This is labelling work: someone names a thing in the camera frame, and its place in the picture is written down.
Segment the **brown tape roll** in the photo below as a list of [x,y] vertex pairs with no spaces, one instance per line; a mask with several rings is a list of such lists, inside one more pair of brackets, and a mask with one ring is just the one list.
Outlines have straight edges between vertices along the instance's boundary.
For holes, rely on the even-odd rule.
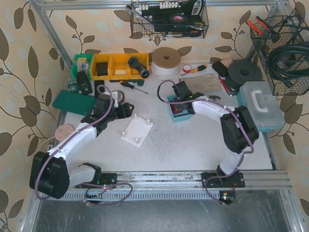
[[123,104],[125,102],[125,95],[120,90],[114,90],[111,92],[112,97],[115,101],[117,101],[118,104]]

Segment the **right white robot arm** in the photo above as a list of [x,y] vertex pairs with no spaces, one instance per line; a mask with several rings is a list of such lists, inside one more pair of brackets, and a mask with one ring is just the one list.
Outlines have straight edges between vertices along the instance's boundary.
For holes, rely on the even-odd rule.
[[[163,84],[171,82],[175,98],[166,101],[160,96]],[[221,125],[227,154],[219,164],[216,178],[229,178],[239,171],[247,154],[254,152],[254,143],[259,138],[258,129],[247,107],[231,107],[210,99],[200,92],[192,93],[184,81],[175,83],[165,80],[156,91],[158,99],[166,104],[179,106],[190,114],[204,115]]]

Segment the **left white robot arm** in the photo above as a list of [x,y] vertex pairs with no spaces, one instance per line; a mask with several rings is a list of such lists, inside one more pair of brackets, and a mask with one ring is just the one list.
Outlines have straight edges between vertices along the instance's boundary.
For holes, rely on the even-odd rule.
[[134,105],[119,104],[106,87],[96,99],[94,107],[64,141],[47,152],[37,152],[33,157],[29,186],[40,200],[62,198],[71,187],[84,185],[104,188],[101,168],[85,162],[69,169],[70,163],[86,145],[97,138],[108,123],[132,116]]

